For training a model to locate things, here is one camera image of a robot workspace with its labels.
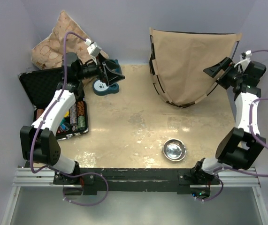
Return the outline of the beige patterned pet cushion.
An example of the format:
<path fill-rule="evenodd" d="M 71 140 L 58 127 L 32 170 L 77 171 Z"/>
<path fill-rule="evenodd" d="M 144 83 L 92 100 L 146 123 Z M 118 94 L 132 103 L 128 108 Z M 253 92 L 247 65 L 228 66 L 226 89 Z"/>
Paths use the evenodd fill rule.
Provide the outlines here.
<path fill-rule="evenodd" d="M 63 57 L 63 40 L 65 34 L 72 31 L 84 39 L 91 38 L 81 29 L 66 11 L 61 11 L 57 23 L 50 35 L 31 50 L 31 61 L 39 69 L 61 67 Z M 69 34 L 66 42 L 67 52 L 75 52 L 82 62 L 91 59 L 87 45 L 75 35 Z"/>

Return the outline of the black poker chip case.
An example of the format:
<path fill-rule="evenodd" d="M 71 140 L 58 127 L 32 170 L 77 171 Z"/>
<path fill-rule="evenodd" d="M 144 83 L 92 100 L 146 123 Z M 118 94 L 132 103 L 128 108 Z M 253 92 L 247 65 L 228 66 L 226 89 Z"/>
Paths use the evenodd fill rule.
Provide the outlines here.
<path fill-rule="evenodd" d="M 63 68 L 61 67 L 21 73 L 19 75 L 19 81 L 35 108 L 33 120 L 37 119 L 38 109 L 44 110 L 49 105 L 54 97 L 58 84 L 63 81 L 63 78 Z M 56 139 L 64 140 L 88 133 L 87 112 L 84 113 L 84 121 L 84 126 L 81 129 L 77 129 L 70 124 L 69 116 L 64 118 L 62 120 L 63 125 L 60 125 L 56 132 Z"/>

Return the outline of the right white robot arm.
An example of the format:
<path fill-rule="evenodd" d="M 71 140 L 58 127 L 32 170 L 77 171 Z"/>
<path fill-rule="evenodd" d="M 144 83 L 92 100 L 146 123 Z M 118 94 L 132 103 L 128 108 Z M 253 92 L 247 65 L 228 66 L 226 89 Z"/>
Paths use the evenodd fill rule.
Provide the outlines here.
<path fill-rule="evenodd" d="M 224 89 L 233 88 L 236 119 L 234 128 L 218 145 L 215 157 L 203 158 L 192 168 L 196 183 L 204 184 L 207 180 L 213 180 L 225 168 L 244 172 L 263 150 L 266 139 L 260 135 L 257 115 L 251 115 L 250 110 L 258 109 L 257 100 L 261 97 L 261 90 L 257 85 L 266 69 L 265 65 L 245 56 L 237 64 L 226 57 L 203 70 L 216 78 L 216 83 Z"/>

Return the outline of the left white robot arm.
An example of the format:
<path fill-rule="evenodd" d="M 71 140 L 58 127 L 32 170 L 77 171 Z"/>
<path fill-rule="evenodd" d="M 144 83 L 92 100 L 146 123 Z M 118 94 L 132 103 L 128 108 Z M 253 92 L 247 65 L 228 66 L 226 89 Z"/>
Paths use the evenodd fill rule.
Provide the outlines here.
<path fill-rule="evenodd" d="M 20 130 L 22 156 L 30 163 L 33 173 L 34 163 L 43 167 L 64 173 L 64 178 L 70 184 L 80 181 L 81 173 L 76 161 L 61 153 L 56 133 L 67 110 L 77 106 L 84 98 L 82 81 L 97 77 L 110 87 L 125 79 L 117 60 L 106 59 L 98 54 L 94 59 L 83 63 L 74 52 L 65 53 L 61 67 L 38 71 L 39 74 L 56 73 L 59 76 L 54 90 L 47 94 L 47 100 L 42 104 L 43 113 L 30 125 Z"/>

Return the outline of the teal pet bowl stand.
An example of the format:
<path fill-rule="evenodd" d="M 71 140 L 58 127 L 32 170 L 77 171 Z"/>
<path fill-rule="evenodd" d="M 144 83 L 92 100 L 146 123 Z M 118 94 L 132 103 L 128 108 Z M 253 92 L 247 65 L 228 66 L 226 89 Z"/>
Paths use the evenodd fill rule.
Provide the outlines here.
<path fill-rule="evenodd" d="M 107 60 L 107 66 L 111 69 L 111 70 L 113 70 L 113 71 L 115 71 L 115 72 L 117 72 L 117 73 L 120 73 L 120 74 L 122 74 L 122 69 L 121 69 L 121 66 L 120 66 L 120 64 L 119 64 L 119 62 L 118 62 L 118 60 L 117 59 L 108 59 Z"/>

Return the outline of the steel pet bowl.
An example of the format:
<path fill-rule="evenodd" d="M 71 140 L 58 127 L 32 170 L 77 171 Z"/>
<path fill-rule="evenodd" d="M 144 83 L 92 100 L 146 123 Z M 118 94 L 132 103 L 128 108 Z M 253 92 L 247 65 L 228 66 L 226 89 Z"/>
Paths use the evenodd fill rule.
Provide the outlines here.
<path fill-rule="evenodd" d="M 186 156 L 186 145 L 179 139 L 167 140 L 162 148 L 163 154 L 173 162 L 181 161 Z"/>

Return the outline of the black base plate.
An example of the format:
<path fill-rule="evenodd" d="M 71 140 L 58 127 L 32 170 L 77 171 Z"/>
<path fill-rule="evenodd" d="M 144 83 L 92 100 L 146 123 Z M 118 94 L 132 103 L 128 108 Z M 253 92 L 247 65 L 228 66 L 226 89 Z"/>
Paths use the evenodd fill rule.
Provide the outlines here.
<path fill-rule="evenodd" d="M 176 192 L 189 194 L 192 185 L 218 185 L 217 178 L 185 168 L 81 168 L 81 178 L 56 174 L 55 185 L 83 187 L 84 195 L 112 192 Z"/>

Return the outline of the aluminium frame rail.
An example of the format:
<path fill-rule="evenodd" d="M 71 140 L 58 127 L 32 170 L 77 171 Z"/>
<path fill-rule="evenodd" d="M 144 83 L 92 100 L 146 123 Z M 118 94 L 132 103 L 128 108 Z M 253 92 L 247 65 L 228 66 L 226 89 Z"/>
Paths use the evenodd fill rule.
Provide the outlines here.
<path fill-rule="evenodd" d="M 191 195 L 114 192 L 92 207 L 63 203 L 52 171 L 18 168 L 5 225 L 268 225 L 268 211 L 255 178 L 224 177 L 222 193 L 202 203 Z"/>

